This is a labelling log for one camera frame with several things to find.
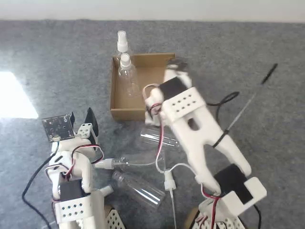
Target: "spray bottle cap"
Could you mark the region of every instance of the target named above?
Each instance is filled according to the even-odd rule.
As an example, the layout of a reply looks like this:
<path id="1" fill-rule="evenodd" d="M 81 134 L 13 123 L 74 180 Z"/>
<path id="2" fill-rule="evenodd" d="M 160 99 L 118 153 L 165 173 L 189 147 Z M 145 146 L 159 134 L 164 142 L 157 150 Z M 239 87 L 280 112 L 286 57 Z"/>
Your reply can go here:
<path id="1" fill-rule="evenodd" d="M 121 55 L 120 65 L 121 65 L 121 68 L 129 68 L 132 65 L 130 56 L 127 53 L 123 53 Z"/>
<path id="2" fill-rule="evenodd" d="M 128 51 L 128 42 L 126 38 L 126 32 L 121 30 L 118 31 L 118 51 L 127 52 Z"/>

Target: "cardboard box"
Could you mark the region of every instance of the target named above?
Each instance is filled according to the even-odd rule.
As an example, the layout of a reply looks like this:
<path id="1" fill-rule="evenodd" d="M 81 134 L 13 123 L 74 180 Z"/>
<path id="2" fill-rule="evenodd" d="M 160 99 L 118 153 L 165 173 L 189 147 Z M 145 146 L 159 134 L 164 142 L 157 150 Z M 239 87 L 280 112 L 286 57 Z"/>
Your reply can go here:
<path id="1" fill-rule="evenodd" d="M 115 120 L 144 120 L 145 104 L 142 98 L 142 88 L 150 83 L 162 83 L 167 62 L 174 58 L 174 53 L 137 54 L 132 62 L 137 68 L 140 94 L 129 98 L 118 80 L 120 63 L 112 58 L 112 78 L 110 95 L 110 112 Z"/>

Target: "white cable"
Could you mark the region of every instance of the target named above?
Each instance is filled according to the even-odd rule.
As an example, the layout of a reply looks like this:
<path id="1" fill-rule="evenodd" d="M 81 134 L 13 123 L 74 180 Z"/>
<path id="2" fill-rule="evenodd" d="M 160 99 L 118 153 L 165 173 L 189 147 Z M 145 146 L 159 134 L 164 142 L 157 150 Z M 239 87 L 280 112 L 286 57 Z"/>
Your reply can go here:
<path id="1" fill-rule="evenodd" d="M 147 88 L 149 88 L 149 87 L 159 87 L 159 85 L 157 83 L 151 83 L 151 84 L 148 84 L 145 87 L 143 87 L 143 89 L 142 89 L 142 96 L 143 96 L 144 101 L 147 99 L 147 95 L 146 95 L 146 91 L 145 90 Z"/>
<path id="2" fill-rule="evenodd" d="M 195 170 L 194 170 L 190 165 L 188 165 L 188 164 L 186 164 L 186 163 L 178 163 L 178 164 L 174 165 L 174 166 L 170 169 L 170 171 L 172 171 L 172 170 L 173 170 L 174 168 L 176 168 L 177 166 L 185 166 L 185 167 L 189 168 L 189 169 L 194 173 L 195 176 L 197 176 Z"/>
<path id="3" fill-rule="evenodd" d="M 159 120 L 160 120 L 160 128 L 161 128 L 161 134 L 160 134 L 160 146 L 158 148 L 158 153 L 157 153 L 157 157 L 156 157 L 156 161 L 155 161 L 155 164 L 156 164 L 156 169 L 158 170 L 159 173 L 164 173 L 163 170 L 161 170 L 159 168 L 159 165 L 158 165 L 158 160 L 159 160 L 159 156 L 160 156 L 160 153 L 161 153 L 161 150 L 162 150 L 162 145 L 163 145 L 163 136 L 164 136 L 164 126 L 162 124 L 162 120 L 161 120 L 161 117 L 159 115 Z"/>
<path id="4" fill-rule="evenodd" d="M 172 199 L 172 206 L 173 206 L 173 221 L 175 223 L 175 229 L 177 229 L 177 222 L 176 222 L 176 212 L 175 212 L 175 204 L 173 201 L 173 190 L 170 189 L 171 199 Z"/>
<path id="5" fill-rule="evenodd" d="M 203 184 L 201 184 L 200 191 L 201 191 L 201 194 L 203 195 L 204 198 L 206 198 L 206 199 L 209 199 L 209 198 L 210 198 L 210 197 L 207 197 L 207 196 L 203 193 Z"/>
<path id="6" fill-rule="evenodd" d="M 155 163 L 155 161 L 147 163 L 147 164 L 135 164 L 135 163 L 122 163 L 122 165 L 127 165 L 127 166 L 151 166 Z"/>

